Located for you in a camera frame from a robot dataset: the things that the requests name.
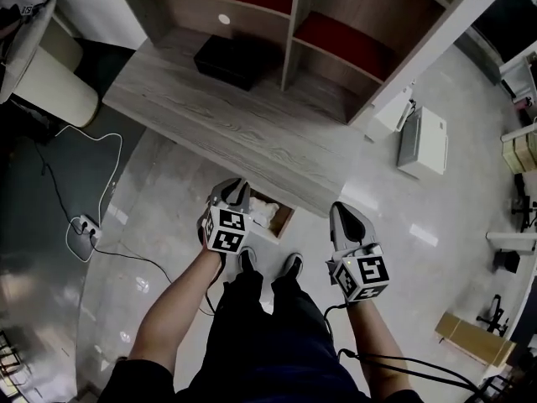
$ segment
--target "electrical outlet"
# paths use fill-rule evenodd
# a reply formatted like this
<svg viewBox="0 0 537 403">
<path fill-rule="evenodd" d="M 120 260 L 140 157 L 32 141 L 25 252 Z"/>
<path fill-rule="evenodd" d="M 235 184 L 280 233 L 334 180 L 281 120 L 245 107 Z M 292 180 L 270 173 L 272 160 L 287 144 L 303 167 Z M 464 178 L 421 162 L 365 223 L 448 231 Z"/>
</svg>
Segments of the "electrical outlet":
<svg viewBox="0 0 537 403">
<path fill-rule="evenodd" d="M 95 234 L 93 235 L 94 238 L 101 238 L 102 231 L 99 228 L 97 224 L 95 224 L 89 217 L 86 215 L 80 216 L 80 225 L 81 227 L 86 224 L 86 227 L 84 228 L 84 233 L 89 233 L 91 230 L 95 230 Z"/>
</svg>

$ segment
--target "forearm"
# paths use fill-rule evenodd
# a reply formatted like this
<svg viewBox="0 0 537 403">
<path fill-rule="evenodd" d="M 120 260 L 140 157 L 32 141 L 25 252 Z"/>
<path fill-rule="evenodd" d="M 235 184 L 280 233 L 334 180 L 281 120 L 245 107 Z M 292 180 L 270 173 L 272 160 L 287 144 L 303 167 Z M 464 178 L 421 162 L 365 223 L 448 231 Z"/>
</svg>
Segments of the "forearm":
<svg viewBox="0 0 537 403">
<path fill-rule="evenodd" d="M 155 361 L 173 374 L 177 348 L 194 321 L 201 299 L 219 266 L 218 253 L 204 249 L 198 254 L 145 315 L 130 359 Z"/>
<path fill-rule="evenodd" d="M 347 308 L 347 313 L 354 331 L 358 354 L 374 353 L 393 357 L 403 356 L 392 333 L 372 301 L 356 303 Z M 406 363 L 401 360 L 380 358 L 370 358 L 370 360 L 400 369 L 407 369 Z M 374 367 L 365 363 L 362 363 L 362 370 L 371 390 L 371 395 L 375 399 L 384 400 L 396 391 L 411 388 L 407 374 Z"/>
</svg>

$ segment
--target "white box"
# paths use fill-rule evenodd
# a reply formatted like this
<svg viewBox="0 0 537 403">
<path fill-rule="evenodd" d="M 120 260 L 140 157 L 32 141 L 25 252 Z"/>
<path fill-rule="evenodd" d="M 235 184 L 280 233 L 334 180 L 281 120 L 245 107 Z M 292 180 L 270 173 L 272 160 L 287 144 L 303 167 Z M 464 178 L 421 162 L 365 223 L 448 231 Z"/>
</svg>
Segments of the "white box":
<svg viewBox="0 0 537 403">
<path fill-rule="evenodd" d="M 447 148 L 446 121 L 429 109 L 420 107 L 404 125 L 397 166 L 418 179 L 443 175 Z"/>
<path fill-rule="evenodd" d="M 252 226 L 246 213 L 228 211 L 211 206 L 203 230 L 207 248 L 211 251 L 238 254 Z"/>
<path fill-rule="evenodd" d="M 373 115 L 364 130 L 373 142 L 386 139 L 391 133 L 401 131 L 409 114 L 412 88 L 407 86 L 395 96 L 386 106 Z"/>
</svg>

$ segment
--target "person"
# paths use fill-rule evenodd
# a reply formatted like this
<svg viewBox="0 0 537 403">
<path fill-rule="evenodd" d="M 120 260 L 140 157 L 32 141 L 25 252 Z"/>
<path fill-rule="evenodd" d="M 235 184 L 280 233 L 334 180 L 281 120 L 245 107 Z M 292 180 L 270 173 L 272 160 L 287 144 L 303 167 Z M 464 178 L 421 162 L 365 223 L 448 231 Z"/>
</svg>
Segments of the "person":
<svg viewBox="0 0 537 403">
<path fill-rule="evenodd" d="M 177 348 L 183 341 L 220 255 L 203 248 L 143 319 L 133 349 L 119 361 L 100 403 L 112 401 L 321 402 L 370 401 L 339 363 L 323 315 L 300 289 L 304 261 L 290 255 L 274 290 L 274 313 L 259 303 L 263 276 L 251 248 L 238 255 L 241 273 L 225 283 L 201 370 L 190 386 L 174 391 Z M 372 301 L 347 308 L 358 353 L 402 356 Z M 406 369 L 404 361 L 372 359 Z M 373 401 L 418 403 L 406 374 L 363 364 Z"/>
</svg>

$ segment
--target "desk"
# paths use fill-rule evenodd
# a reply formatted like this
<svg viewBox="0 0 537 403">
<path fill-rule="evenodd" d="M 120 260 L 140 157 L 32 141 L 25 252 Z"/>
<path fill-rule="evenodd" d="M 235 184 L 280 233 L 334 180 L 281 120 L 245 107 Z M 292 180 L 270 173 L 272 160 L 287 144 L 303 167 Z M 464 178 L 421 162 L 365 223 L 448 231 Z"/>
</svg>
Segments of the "desk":
<svg viewBox="0 0 537 403">
<path fill-rule="evenodd" d="M 103 102 L 284 204 L 327 216 L 363 142 L 336 120 L 339 90 L 307 73 L 286 93 L 278 72 L 250 92 L 205 76 L 193 57 L 209 37 L 177 28 L 147 40 Z"/>
<path fill-rule="evenodd" d="M 55 6 L 56 0 L 49 0 L 15 36 L 0 88 L 0 103 L 14 93 L 67 123 L 82 127 L 97 110 L 97 93 L 75 76 L 73 67 L 62 64 L 40 45 Z"/>
</svg>

